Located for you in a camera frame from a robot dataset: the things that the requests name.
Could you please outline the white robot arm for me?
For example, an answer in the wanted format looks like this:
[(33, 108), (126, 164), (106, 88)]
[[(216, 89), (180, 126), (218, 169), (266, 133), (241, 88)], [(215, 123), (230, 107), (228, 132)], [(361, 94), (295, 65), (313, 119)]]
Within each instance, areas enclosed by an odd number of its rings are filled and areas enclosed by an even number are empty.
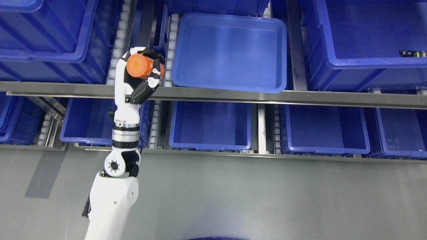
[(112, 151), (93, 181), (87, 209), (86, 240), (120, 240), (139, 194), (140, 125), (115, 121)]

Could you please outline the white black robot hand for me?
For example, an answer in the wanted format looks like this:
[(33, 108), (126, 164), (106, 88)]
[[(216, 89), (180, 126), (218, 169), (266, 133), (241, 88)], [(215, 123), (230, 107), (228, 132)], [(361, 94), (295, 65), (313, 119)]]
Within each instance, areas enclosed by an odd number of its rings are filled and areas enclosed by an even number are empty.
[[(146, 79), (131, 77), (126, 62), (131, 55), (142, 54), (154, 59), (153, 70)], [(116, 127), (134, 128), (140, 123), (140, 107), (157, 90), (164, 75), (164, 56), (146, 47), (132, 47), (122, 55), (116, 66), (114, 101)]]

